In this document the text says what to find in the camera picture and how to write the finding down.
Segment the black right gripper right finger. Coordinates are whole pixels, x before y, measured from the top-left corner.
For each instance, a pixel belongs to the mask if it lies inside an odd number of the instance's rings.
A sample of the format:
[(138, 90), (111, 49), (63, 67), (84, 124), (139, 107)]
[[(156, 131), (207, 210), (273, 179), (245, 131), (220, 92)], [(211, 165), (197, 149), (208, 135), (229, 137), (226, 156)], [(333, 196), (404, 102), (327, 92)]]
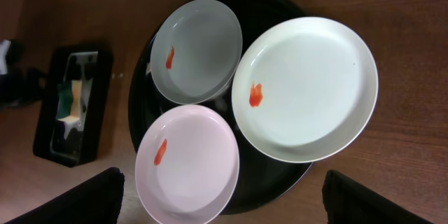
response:
[(322, 188), (328, 224), (430, 224), (344, 174), (330, 170)]

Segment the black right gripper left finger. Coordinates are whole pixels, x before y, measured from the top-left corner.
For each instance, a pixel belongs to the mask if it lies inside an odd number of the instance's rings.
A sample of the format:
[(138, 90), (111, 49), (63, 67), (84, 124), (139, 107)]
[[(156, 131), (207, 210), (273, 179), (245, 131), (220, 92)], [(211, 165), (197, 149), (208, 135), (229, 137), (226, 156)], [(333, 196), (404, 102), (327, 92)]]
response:
[(111, 167), (7, 224), (116, 224), (124, 195), (125, 175)]

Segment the green yellow sponge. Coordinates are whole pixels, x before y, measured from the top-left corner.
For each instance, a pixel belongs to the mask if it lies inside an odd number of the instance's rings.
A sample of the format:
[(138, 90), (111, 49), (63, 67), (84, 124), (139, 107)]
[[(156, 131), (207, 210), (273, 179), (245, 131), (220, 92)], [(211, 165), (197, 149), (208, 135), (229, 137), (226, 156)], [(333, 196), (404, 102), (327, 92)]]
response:
[(58, 120), (71, 121), (80, 119), (81, 88), (82, 82), (80, 80), (70, 80), (57, 86), (59, 97)]

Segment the large white plate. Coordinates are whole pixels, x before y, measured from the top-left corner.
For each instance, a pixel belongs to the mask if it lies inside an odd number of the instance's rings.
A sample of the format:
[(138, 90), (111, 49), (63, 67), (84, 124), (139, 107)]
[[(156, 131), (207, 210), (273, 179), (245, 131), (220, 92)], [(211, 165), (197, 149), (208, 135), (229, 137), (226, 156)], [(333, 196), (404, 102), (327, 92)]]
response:
[(374, 111), (379, 77), (364, 40), (323, 17), (282, 22), (246, 50), (234, 75), (232, 110), (264, 155), (315, 162), (346, 148)]

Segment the grey plate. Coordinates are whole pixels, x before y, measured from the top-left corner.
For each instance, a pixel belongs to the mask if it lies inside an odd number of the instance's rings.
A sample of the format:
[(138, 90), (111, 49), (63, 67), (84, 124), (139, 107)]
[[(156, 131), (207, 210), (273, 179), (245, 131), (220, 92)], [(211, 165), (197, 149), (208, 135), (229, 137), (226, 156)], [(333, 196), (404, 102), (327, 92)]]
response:
[(153, 82), (176, 104), (199, 104), (223, 94), (242, 56), (237, 16), (217, 0), (194, 0), (160, 26), (150, 52)]

